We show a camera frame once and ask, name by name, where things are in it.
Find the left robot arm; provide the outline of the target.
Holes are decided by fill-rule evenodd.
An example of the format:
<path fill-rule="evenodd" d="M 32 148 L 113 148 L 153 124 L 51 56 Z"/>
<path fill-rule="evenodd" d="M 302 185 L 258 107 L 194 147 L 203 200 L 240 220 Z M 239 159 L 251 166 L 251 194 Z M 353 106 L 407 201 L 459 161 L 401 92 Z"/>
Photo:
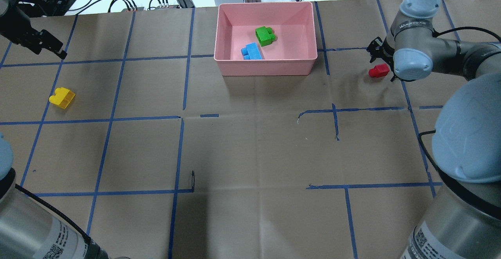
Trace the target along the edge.
<path fill-rule="evenodd" d="M 1 35 L 34 54 L 49 50 L 60 59 L 63 43 L 47 30 L 32 27 L 18 7 L 21 0 L 1 0 Z M 30 0 L 43 9 L 43 0 Z M 16 184 L 14 153 L 1 139 L 0 234 L 2 259 L 108 259 L 107 252 L 68 216 Z"/>

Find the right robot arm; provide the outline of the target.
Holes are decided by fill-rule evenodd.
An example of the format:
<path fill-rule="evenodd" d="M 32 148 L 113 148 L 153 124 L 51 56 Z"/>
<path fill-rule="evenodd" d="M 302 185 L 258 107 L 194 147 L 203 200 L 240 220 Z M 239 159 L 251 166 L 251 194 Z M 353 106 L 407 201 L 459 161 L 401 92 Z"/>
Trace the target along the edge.
<path fill-rule="evenodd" d="M 437 38 L 440 0 L 403 0 L 384 42 L 397 79 L 431 72 L 467 82 L 444 104 L 431 162 L 443 185 L 401 259 L 500 258 L 500 45 Z"/>

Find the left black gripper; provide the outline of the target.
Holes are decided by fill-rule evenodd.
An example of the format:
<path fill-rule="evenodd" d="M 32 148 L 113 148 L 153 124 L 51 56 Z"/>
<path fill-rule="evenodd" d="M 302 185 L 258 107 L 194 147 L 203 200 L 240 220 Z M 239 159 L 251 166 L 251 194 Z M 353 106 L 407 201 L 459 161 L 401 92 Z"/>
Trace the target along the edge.
<path fill-rule="evenodd" d="M 0 4 L 0 32 L 12 43 L 26 47 L 34 54 L 46 49 L 60 59 L 66 59 L 63 43 L 47 30 L 34 29 L 30 18 L 9 1 Z"/>

